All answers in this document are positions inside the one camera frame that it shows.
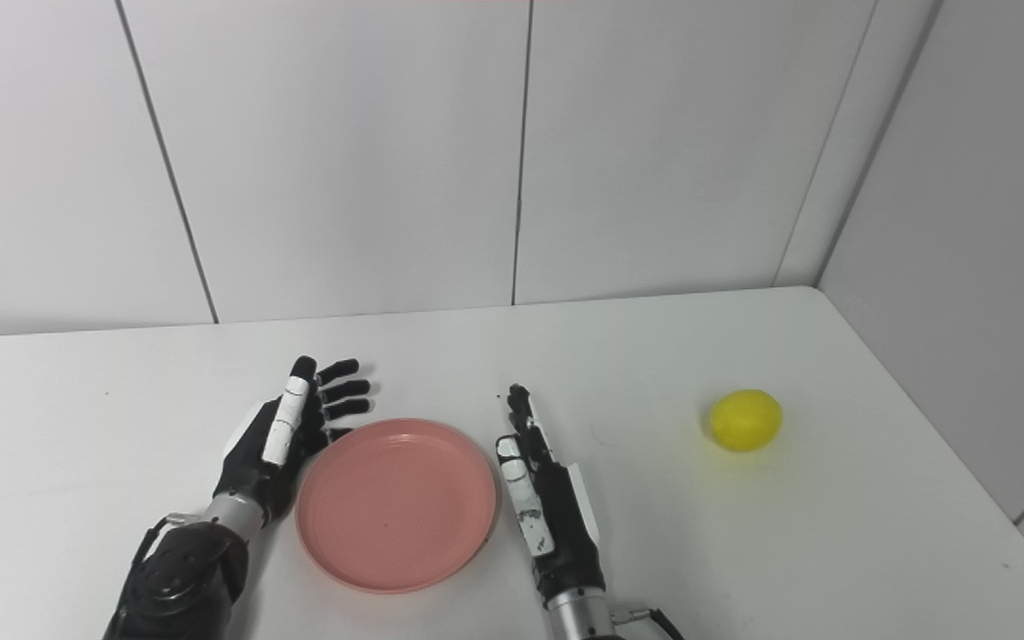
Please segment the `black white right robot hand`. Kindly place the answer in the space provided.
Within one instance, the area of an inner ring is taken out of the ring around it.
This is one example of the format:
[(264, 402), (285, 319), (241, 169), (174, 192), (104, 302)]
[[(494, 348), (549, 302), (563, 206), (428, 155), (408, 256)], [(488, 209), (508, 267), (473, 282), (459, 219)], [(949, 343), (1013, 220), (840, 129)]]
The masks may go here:
[(528, 547), (541, 603), (602, 595), (606, 582), (584, 478), (574, 463), (556, 457), (524, 385), (509, 386), (507, 404), (513, 430), (497, 440), (497, 462)]

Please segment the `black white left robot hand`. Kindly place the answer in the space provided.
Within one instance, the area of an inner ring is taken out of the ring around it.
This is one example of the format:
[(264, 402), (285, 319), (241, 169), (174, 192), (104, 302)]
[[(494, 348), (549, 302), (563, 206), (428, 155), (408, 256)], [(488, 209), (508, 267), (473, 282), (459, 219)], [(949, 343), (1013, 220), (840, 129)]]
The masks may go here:
[(298, 357), (280, 397), (259, 406), (225, 453), (215, 497), (248, 500), (260, 508), (264, 525), (284, 517), (302, 466), (336, 438), (330, 425), (372, 409), (372, 385), (359, 368), (356, 359), (318, 368), (313, 357)]

